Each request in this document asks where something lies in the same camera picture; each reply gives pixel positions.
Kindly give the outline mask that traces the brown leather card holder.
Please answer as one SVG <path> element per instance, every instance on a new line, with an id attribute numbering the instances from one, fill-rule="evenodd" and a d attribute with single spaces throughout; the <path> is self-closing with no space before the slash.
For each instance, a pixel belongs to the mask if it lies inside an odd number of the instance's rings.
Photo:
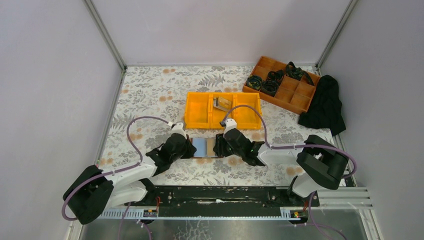
<path id="1" fill-rule="evenodd" d="M 200 138 L 193 137 L 190 139 L 192 145 L 196 148 L 194 152 L 194 159 L 212 159 L 218 158 L 218 155 L 214 151 L 216 145 L 215 138 Z"/>

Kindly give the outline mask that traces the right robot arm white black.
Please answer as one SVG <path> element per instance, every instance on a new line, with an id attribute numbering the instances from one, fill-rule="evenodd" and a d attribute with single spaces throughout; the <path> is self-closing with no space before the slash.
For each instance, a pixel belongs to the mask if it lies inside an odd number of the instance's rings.
<path id="1" fill-rule="evenodd" d="M 302 199 L 321 189 L 337 190 L 349 161 L 343 151 L 317 135 L 300 144 L 268 145 L 251 141 L 237 129 L 217 134 L 213 151 L 220 158 L 236 155 L 254 167 L 298 165 L 303 173 L 293 178 L 287 195 Z"/>

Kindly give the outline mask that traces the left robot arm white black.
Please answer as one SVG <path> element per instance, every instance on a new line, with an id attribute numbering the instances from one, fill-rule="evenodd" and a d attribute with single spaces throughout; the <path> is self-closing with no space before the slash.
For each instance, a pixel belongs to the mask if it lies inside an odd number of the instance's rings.
<path id="1" fill-rule="evenodd" d="M 109 208 L 150 200 L 156 193 L 150 178 L 167 171 L 176 160 L 192 158 L 196 150 L 187 135 L 173 133 L 136 163 L 108 171 L 88 166 L 63 194 L 63 218 L 86 225 Z"/>

